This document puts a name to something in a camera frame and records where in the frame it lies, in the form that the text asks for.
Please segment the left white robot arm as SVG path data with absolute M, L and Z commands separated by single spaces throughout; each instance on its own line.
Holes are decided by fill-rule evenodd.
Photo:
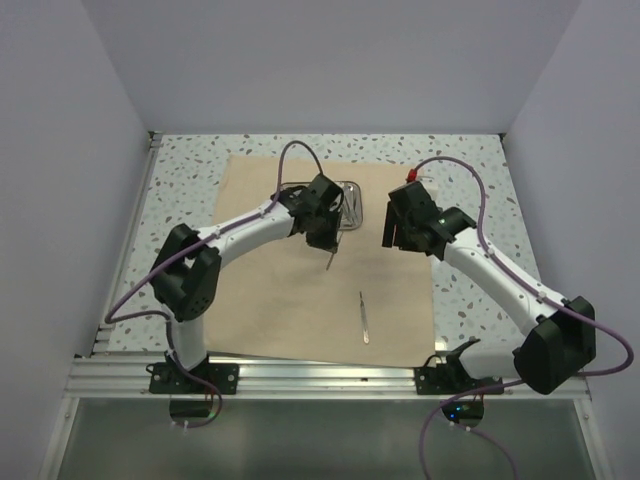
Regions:
M 174 227 L 158 254 L 150 285 L 166 317 L 172 379 L 185 392 L 208 379 L 203 317 L 213 304 L 221 271 L 270 242 L 303 234 L 312 248 L 335 253 L 344 191 L 323 174 L 280 188 L 257 208 L 229 221 L 193 229 Z

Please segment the beige cloth wrap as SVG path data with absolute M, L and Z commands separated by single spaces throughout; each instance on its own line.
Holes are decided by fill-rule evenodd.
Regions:
M 222 222 L 265 201 L 274 182 L 307 182 L 324 173 L 357 183 L 364 221 L 345 233 L 331 268 L 330 253 L 301 235 L 268 243 L 225 267 L 204 316 L 212 352 L 334 363 L 416 367 L 435 351 L 432 275 L 421 254 L 381 244 L 388 194 L 407 167 L 327 161 L 295 155 L 229 159 L 213 219 Z M 365 345 L 359 312 L 363 292 L 370 333 Z

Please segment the steel instrument tray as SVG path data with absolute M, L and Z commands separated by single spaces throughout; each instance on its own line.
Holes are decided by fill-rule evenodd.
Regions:
M 364 221 L 361 188 L 353 181 L 338 180 L 336 184 L 343 191 L 340 206 L 341 221 L 338 231 L 348 232 L 357 230 Z M 283 202 L 287 193 L 298 194 L 300 190 L 308 186 L 309 182 L 285 182 L 279 194 L 279 201 Z

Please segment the steel scalpel handle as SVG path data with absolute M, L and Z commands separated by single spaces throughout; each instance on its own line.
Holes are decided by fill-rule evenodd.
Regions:
M 333 261 L 334 261 L 334 259 L 335 259 L 336 254 L 337 254 L 337 250 L 336 250 L 335 252 L 332 252 L 332 253 L 331 253 L 331 255 L 330 255 L 330 257 L 329 257 L 329 260 L 328 260 L 328 263 L 327 263 L 327 265 L 326 265 L 326 271 L 328 271 L 328 270 L 331 268 L 332 263 L 333 263 Z
M 366 312 L 366 304 L 364 300 L 364 295 L 362 291 L 359 291 L 359 312 L 360 312 L 360 320 L 363 334 L 363 342 L 365 345 L 370 344 L 370 333 L 369 333 L 369 325 L 367 319 Z

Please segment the aluminium rail frame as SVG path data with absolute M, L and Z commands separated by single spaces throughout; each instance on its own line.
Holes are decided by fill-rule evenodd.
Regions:
M 539 276 L 502 142 L 494 135 L 154 134 L 152 167 L 118 273 L 125 293 L 151 261 L 165 217 L 207 220 L 231 154 L 278 156 L 300 138 L 325 161 L 408 167 L 441 151 L 473 164 L 488 200 L 486 232 Z M 436 346 L 469 335 L 515 338 L 504 312 L 449 267 L 434 268 Z M 416 394 L 410 369 L 212 355 L 237 363 L 239 393 L 220 422 L 181 432 L 167 395 L 148 391 L 147 364 L 166 347 L 161 319 L 100 325 L 92 355 L 73 361 L 61 412 L 38 479 L 421 479 L 417 444 L 436 397 Z M 524 386 L 485 398 L 481 432 L 506 447 L 520 479 L 598 479 L 591 459 L 589 389 L 571 380 L 550 396 Z M 489 441 L 434 419 L 427 446 L 435 479 L 509 479 L 505 454 Z

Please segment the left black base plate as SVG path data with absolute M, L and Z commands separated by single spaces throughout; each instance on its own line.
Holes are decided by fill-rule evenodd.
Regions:
M 145 368 L 150 374 L 148 391 L 151 394 L 195 395 L 210 392 L 205 385 L 213 385 L 222 395 L 235 395 L 240 378 L 236 363 L 207 363 L 196 367 L 188 375 L 176 365 L 168 362 L 149 364 Z

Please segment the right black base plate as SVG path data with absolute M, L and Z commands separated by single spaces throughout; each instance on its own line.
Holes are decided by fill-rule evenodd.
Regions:
M 454 395 L 484 387 L 496 387 L 489 394 L 502 394 L 504 386 L 500 378 L 492 377 L 474 379 L 461 367 L 453 367 L 446 363 L 435 366 L 423 365 L 414 368 L 414 383 L 418 395 Z

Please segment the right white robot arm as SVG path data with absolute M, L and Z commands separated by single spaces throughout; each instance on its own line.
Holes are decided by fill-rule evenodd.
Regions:
M 421 183 L 407 183 L 388 197 L 383 246 L 456 268 L 500 306 L 522 336 L 513 346 L 470 339 L 440 362 L 427 363 L 428 380 L 464 393 L 493 377 L 518 378 L 547 395 L 595 358 L 595 310 L 586 299 L 568 300 L 535 285 L 486 240 L 476 221 L 457 207 L 439 208 Z

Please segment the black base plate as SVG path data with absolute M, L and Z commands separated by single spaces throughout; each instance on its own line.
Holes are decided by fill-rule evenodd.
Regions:
M 453 367 L 446 363 L 435 366 L 423 365 L 414 368 L 414 383 L 418 395 L 454 395 L 484 387 L 496 387 L 489 394 L 502 394 L 504 386 L 500 378 L 492 377 L 474 379 L 461 367 Z
M 240 378 L 236 363 L 207 363 L 196 367 L 188 375 L 176 365 L 168 362 L 149 364 L 145 368 L 150 374 L 148 391 L 151 394 L 195 395 L 210 392 L 205 385 L 213 385 L 222 395 L 235 395 Z

